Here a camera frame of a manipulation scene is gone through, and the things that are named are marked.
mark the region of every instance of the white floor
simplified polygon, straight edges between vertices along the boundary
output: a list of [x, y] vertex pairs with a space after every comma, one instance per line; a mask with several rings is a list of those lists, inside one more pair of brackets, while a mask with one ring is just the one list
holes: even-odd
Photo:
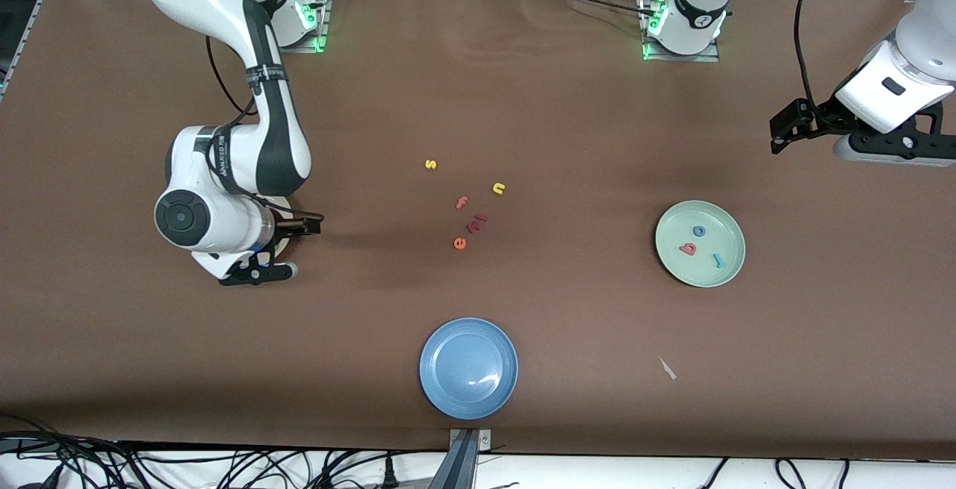
[[[274, 461], [289, 455], [289, 452], [274, 452]], [[378, 455], [380, 452], [363, 452], [352, 461]], [[162, 452], [147, 456], [155, 458], [219, 458], [229, 452]], [[290, 475], [291, 485], [301, 487], [306, 482], [308, 469], [317, 474], [321, 469], [325, 452], [309, 452], [307, 459], [298, 456], [282, 463]], [[442, 454], [399, 455], [394, 459], [395, 474], [399, 482], [429, 479], [441, 463]], [[561, 455], [482, 455], [478, 467], [475, 489], [492, 489], [518, 482], [515, 489], [536, 488], [601, 488], [601, 489], [698, 489], [707, 482], [708, 476], [719, 462], [717, 458], [604, 458], [603, 456]], [[182, 489], [213, 489], [230, 461], [215, 461], [202, 464], [147, 463], [154, 474], [173, 487]], [[16, 455], [0, 456], [0, 489], [15, 489], [28, 483], [43, 482], [55, 468], [56, 461], [38, 458], [18, 459]], [[836, 489], [841, 461], [795, 461], [807, 489]], [[266, 461], [253, 465], [229, 487], [243, 487], [257, 476]], [[335, 479], [337, 487], [355, 487], [342, 479], [352, 479], [369, 489], [382, 483], [385, 462], [374, 461], [350, 470]], [[95, 468], [88, 468], [92, 478], [105, 482]], [[798, 487], [795, 477], [789, 474], [789, 483]], [[124, 471], [130, 479], [128, 469]], [[286, 489], [278, 476], [262, 479], [254, 487], [260, 489]], [[775, 474], [772, 459], [731, 459], [720, 472], [714, 489], [768, 487], [786, 489]], [[956, 464], [905, 461], [853, 461], [850, 465], [845, 489], [956, 489]], [[58, 489], [82, 489], [79, 477], [65, 471]]]

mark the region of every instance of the blue plate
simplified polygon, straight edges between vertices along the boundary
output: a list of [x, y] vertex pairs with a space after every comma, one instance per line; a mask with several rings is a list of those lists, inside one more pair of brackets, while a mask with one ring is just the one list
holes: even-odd
[[518, 355], [502, 329], [474, 317], [440, 326], [421, 350], [419, 378], [441, 413], [477, 420], [499, 410], [518, 381]]

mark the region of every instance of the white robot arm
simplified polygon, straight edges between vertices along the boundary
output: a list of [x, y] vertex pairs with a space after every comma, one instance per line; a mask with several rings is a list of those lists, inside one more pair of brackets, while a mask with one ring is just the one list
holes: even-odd
[[[954, 87], [956, 0], [915, 0], [830, 101], [814, 107], [798, 99], [771, 119], [772, 151], [839, 134], [834, 153], [842, 159], [950, 166], [956, 163], [956, 137], [940, 132], [940, 101]], [[931, 119], [928, 132], [917, 128], [917, 115]]]
[[[192, 251], [220, 284], [293, 278], [293, 264], [273, 264], [283, 238], [318, 232], [321, 216], [289, 219], [277, 202], [311, 171], [311, 156], [289, 91], [279, 40], [307, 32], [297, 0], [153, 0], [165, 15], [223, 41], [246, 67], [259, 123], [189, 126], [167, 156], [167, 189], [157, 201], [157, 230]], [[279, 26], [278, 32], [273, 24]], [[269, 255], [260, 264], [257, 255]]]
[[697, 54], [720, 34], [730, 0], [665, 0], [649, 36], [675, 54]]

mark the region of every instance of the black cable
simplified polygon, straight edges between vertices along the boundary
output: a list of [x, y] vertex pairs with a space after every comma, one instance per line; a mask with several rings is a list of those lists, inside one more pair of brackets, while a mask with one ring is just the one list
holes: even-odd
[[600, 4], [602, 6], [607, 6], [610, 8], [618, 8], [622, 10], [632, 10], [634, 13], [640, 13], [641, 15], [654, 15], [654, 12], [649, 9], [641, 9], [633, 6], [624, 6], [621, 4], [616, 4], [614, 2], [607, 2], [605, 0], [584, 0], [586, 2], [594, 2], [595, 4]]
[[848, 474], [850, 474], [850, 459], [843, 459], [843, 473], [839, 475], [839, 483], [837, 483], [836, 489], [843, 489]]
[[824, 118], [819, 107], [816, 107], [816, 102], [813, 101], [813, 92], [810, 91], [810, 79], [807, 76], [807, 63], [803, 59], [803, 47], [800, 46], [800, 16], [802, 13], [803, 0], [796, 0], [796, 9], [795, 12], [793, 12], [793, 49], [796, 50], [796, 63], [800, 65], [800, 80], [803, 81], [803, 91], [807, 96], [807, 102], [810, 105], [810, 110], [813, 112], [813, 115], [816, 116], [816, 121], [819, 123], [819, 125], [824, 126], [824, 128], [833, 128], [837, 129], [838, 131], [849, 131], [849, 129], [843, 128], [843, 126], [834, 125], [832, 122]]
[[170, 485], [170, 483], [167, 483], [167, 480], [164, 480], [164, 479], [160, 478], [160, 476], [157, 476], [155, 472], [153, 472], [152, 470], [150, 470], [150, 468], [147, 467], [147, 466], [143, 463], [143, 459], [142, 459], [142, 458], [139, 458], [139, 456], [138, 456], [137, 454], [134, 454], [134, 458], [139, 459], [139, 461], [140, 461], [140, 466], [141, 466], [144, 470], [146, 470], [146, 474], [148, 474], [148, 475], [150, 475], [150, 476], [153, 476], [153, 479], [156, 479], [157, 482], [160, 482], [166, 489], [181, 489], [180, 487], [174, 487], [173, 485]]
[[344, 454], [339, 455], [337, 458], [332, 459], [332, 462], [328, 462], [329, 456], [332, 455], [332, 452], [328, 452], [325, 455], [325, 461], [322, 464], [322, 471], [318, 473], [317, 478], [311, 480], [306, 485], [306, 489], [314, 487], [317, 489], [328, 489], [332, 486], [332, 470], [334, 470], [338, 465], [341, 465], [342, 461], [345, 459], [351, 458], [351, 456], [358, 454], [359, 452], [356, 449], [348, 449]]
[[[0, 434], [0, 439], [29, 437], [29, 438], [35, 438], [39, 440], [41, 437], [44, 437], [44, 438], [47, 438], [48, 441], [54, 442], [55, 444], [59, 446], [60, 452], [58, 452], [58, 457], [60, 458], [62, 465], [64, 465], [65, 468], [69, 468], [70, 470], [76, 472], [76, 474], [81, 476], [81, 481], [83, 482], [84, 488], [86, 486], [85, 479], [89, 479], [89, 476], [86, 476], [83, 473], [82, 467], [79, 464], [79, 458], [81, 456], [82, 458], [86, 459], [86, 461], [91, 461], [95, 463], [96, 466], [99, 466], [99, 468], [102, 469], [103, 474], [106, 475], [106, 478], [113, 479], [113, 482], [115, 482], [117, 486], [120, 486], [120, 489], [125, 489], [126, 484], [122, 480], [122, 476], [118, 476], [116, 473], [110, 471], [109, 467], [105, 463], [100, 461], [100, 459], [98, 458], [98, 456], [96, 456], [94, 452], [91, 452], [88, 448], [81, 445], [81, 441], [79, 441], [77, 437], [70, 437], [69, 435], [59, 434], [59, 432], [55, 432], [55, 431], [47, 429], [46, 427], [44, 427], [44, 425], [40, 424], [37, 421], [31, 420], [30, 418], [27, 418], [27, 417], [20, 417], [17, 414], [3, 413], [3, 411], [0, 411], [0, 417], [10, 418], [11, 420], [20, 421], [24, 424], [27, 424], [35, 428], [36, 430], [35, 432], [6, 432], [6, 434]], [[69, 453], [65, 457], [62, 455], [62, 452], [64, 451]], [[74, 468], [74, 465], [69, 464], [70, 458], [72, 459], [72, 461], [74, 461], [75, 468]], [[143, 489], [151, 489], [151, 488], [147, 482], [144, 482]]]
[[40, 485], [40, 489], [57, 489], [59, 485], [59, 476], [63, 474], [64, 465], [58, 465], [57, 468], [54, 468], [54, 472], [50, 473], [50, 476], [47, 476], [47, 479], [43, 480], [43, 483]]
[[344, 480], [341, 480], [341, 482], [339, 483], [345, 483], [345, 482], [349, 482], [351, 483], [351, 485], [355, 485], [356, 487], [358, 487], [358, 489], [365, 489], [365, 486], [360, 485], [358, 482], [355, 481], [355, 479], [345, 478]]
[[371, 461], [380, 461], [380, 459], [385, 459], [389, 455], [394, 457], [395, 455], [420, 454], [421, 452], [432, 452], [432, 449], [399, 449], [399, 451], [386, 452], [385, 454], [382, 454], [382, 455], [374, 455], [372, 456], [372, 458], [365, 458], [365, 459], [362, 459], [361, 461], [356, 461], [352, 464], [342, 467], [341, 469], [338, 469], [338, 471], [333, 472], [331, 476], [329, 476], [329, 479], [333, 479], [336, 476], [341, 475], [343, 472], [347, 470], [354, 469], [358, 467], [358, 465], [363, 465]]
[[780, 482], [782, 482], [783, 485], [786, 485], [787, 487], [789, 487], [789, 489], [796, 489], [796, 487], [793, 487], [792, 485], [789, 484], [789, 482], [786, 481], [786, 479], [783, 476], [783, 473], [780, 472], [780, 465], [782, 465], [782, 463], [788, 464], [789, 468], [791, 468], [791, 470], [793, 471], [793, 474], [796, 475], [796, 480], [800, 482], [800, 489], [807, 489], [806, 483], [803, 483], [803, 476], [800, 476], [800, 471], [796, 469], [796, 465], [794, 465], [793, 461], [790, 461], [789, 459], [779, 458], [779, 459], [776, 459], [776, 461], [774, 461], [774, 470], [776, 471], [777, 477], [780, 479]]
[[246, 459], [248, 458], [244, 458], [242, 461], [239, 461], [238, 463], [236, 463], [236, 465], [230, 467], [229, 471], [226, 471], [226, 474], [223, 476], [223, 478], [219, 480], [219, 484], [216, 485], [216, 489], [229, 488], [230, 483], [235, 482], [235, 480], [239, 478], [239, 475], [241, 475], [242, 472], [245, 472], [246, 469], [248, 469], [250, 466], [259, 462], [259, 459], [265, 458], [265, 456], [268, 456], [270, 453], [271, 452], [256, 452], [256, 454], [253, 454], [253, 455], [259, 455], [259, 457], [253, 458], [252, 461], [250, 461], [249, 463], [246, 463], [245, 465], [243, 465], [243, 463], [245, 463]]
[[[246, 107], [246, 110], [248, 110], [249, 107], [252, 107], [252, 101], [249, 101], [249, 105], [248, 107]], [[218, 177], [219, 182], [222, 183], [222, 186], [225, 187], [227, 190], [235, 190], [235, 192], [239, 192], [243, 194], [243, 196], [248, 197], [248, 199], [253, 200], [256, 203], [259, 203], [260, 206], [263, 206], [266, 209], [273, 209], [276, 211], [284, 211], [284, 213], [297, 214], [297, 216], [300, 216], [300, 217], [314, 218], [315, 220], [318, 220], [320, 222], [324, 221], [325, 216], [322, 213], [310, 213], [310, 211], [291, 209], [289, 207], [272, 203], [269, 200], [264, 199], [264, 197], [262, 196], [257, 196], [254, 193], [250, 193], [248, 190], [243, 189], [238, 184], [236, 184], [235, 180], [232, 180], [232, 175], [224, 176], [222, 175], [222, 173], [219, 173], [219, 170], [216, 169], [215, 166], [213, 166], [212, 157], [209, 155], [209, 153], [212, 152], [212, 145], [215, 143], [216, 137], [222, 133], [232, 131], [233, 126], [237, 124], [239, 119], [242, 119], [243, 116], [246, 115], [246, 110], [243, 110], [243, 112], [240, 113], [239, 116], [236, 117], [236, 119], [233, 119], [232, 122], [230, 122], [228, 125], [220, 126], [219, 128], [216, 128], [215, 132], [213, 132], [212, 138], [209, 140], [208, 145], [206, 145], [205, 147], [205, 165], [208, 166], [209, 172], [212, 172], [213, 175]]]
[[243, 489], [252, 489], [252, 486], [255, 485], [256, 482], [259, 482], [260, 479], [266, 479], [266, 478], [267, 478], [267, 477], [266, 477], [266, 473], [269, 472], [269, 471], [272, 470], [272, 469], [276, 469], [277, 471], [279, 471], [279, 472], [281, 473], [281, 475], [278, 475], [278, 474], [276, 473], [276, 474], [273, 474], [273, 475], [270, 475], [270, 476], [284, 476], [285, 479], [287, 480], [287, 482], [290, 482], [291, 479], [289, 478], [289, 473], [286, 472], [286, 471], [285, 471], [282, 467], [280, 467], [279, 465], [280, 465], [282, 462], [284, 462], [284, 461], [289, 461], [289, 459], [294, 458], [294, 456], [296, 456], [296, 455], [304, 455], [304, 454], [306, 454], [305, 451], [292, 452], [290, 455], [286, 455], [284, 458], [279, 459], [279, 461], [273, 461], [273, 459], [270, 458], [269, 455], [266, 455], [266, 459], [267, 459], [267, 461], [270, 462], [270, 466], [269, 466], [269, 467], [266, 467], [265, 469], [263, 469], [263, 471], [260, 472], [258, 476], [256, 476], [255, 478], [253, 478], [251, 482], [246, 483], [246, 485], [243, 485]]
[[280, 473], [273, 472], [273, 474], [262, 476], [262, 479], [275, 478], [276, 476], [282, 479], [283, 489], [289, 489], [289, 484], [291, 483], [291, 479], [289, 478], [289, 473], [287, 473], [286, 471], [282, 471]]
[[701, 489], [710, 489], [711, 487], [713, 487], [714, 482], [716, 482], [717, 480], [717, 475], [720, 474], [721, 469], [724, 468], [724, 465], [726, 465], [729, 460], [730, 458], [723, 458], [720, 460], [719, 463], [717, 463], [717, 468], [715, 468], [714, 471], [710, 473], [710, 479], [707, 479], [707, 483], [704, 483], [704, 485], [701, 485]]
[[[246, 457], [248, 458], [248, 456], [249, 456], [249, 455], [252, 455], [252, 454], [255, 454], [255, 452], [247, 452], [246, 454], [243, 454], [243, 456], [246, 456]], [[223, 456], [220, 456], [219, 458], [162, 459], [162, 458], [148, 458], [148, 456], [140, 455], [139, 452], [136, 452], [136, 456], [137, 456], [137, 460], [140, 461], [140, 462], [141, 462], [141, 461], [149, 461], [149, 462], [152, 462], [152, 463], [173, 463], [173, 464], [175, 464], [175, 463], [212, 463], [212, 462], [215, 462], [215, 461], [226, 461], [226, 459], [232, 459], [233, 461], [235, 461], [235, 459], [237, 458], [238, 455], [237, 455], [237, 454], [233, 454], [233, 455], [223, 455]]]
[[[226, 98], [229, 99], [229, 102], [230, 104], [232, 104], [232, 107], [242, 112], [243, 108], [240, 107], [238, 102], [236, 102], [235, 99], [232, 98], [232, 94], [229, 93], [229, 89], [226, 88], [226, 83], [224, 83], [223, 78], [219, 75], [219, 68], [216, 67], [215, 57], [212, 56], [212, 39], [209, 36], [205, 37], [205, 53], [206, 53], [206, 56], [209, 56], [209, 66], [212, 67], [212, 73], [216, 75], [216, 81], [217, 83], [219, 83], [219, 87], [223, 89], [223, 93], [226, 94]], [[246, 115], [254, 116], [256, 115], [256, 112], [247, 111]]]
[[399, 486], [399, 479], [395, 478], [395, 462], [392, 461], [392, 454], [386, 454], [385, 475], [382, 477], [379, 489], [396, 489], [397, 486]]

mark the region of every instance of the brown table surface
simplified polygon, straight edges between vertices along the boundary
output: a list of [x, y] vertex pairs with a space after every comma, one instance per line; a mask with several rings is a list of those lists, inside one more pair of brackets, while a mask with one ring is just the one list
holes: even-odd
[[[293, 281], [224, 288], [152, 221], [171, 139], [235, 115], [202, 36], [149, 0], [45, 0], [0, 104], [0, 408], [97, 437], [440, 448], [463, 424], [420, 349], [479, 316], [521, 373], [467, 425], [509, 452], [956, 458], [956, 170], [769, 153], [801, 94], [794, 3], [733, 0], [721, 63], [688, 64], [643, 61], [634, 16], [584, 2], [335, 0], [327, 52], [286, 58], [314, 159], [294, 198], [324, 233]], [[807, 0], [817, 97], [905, 9]], [[742, 226], [730, 284], [659, 264], [686, 199]]]

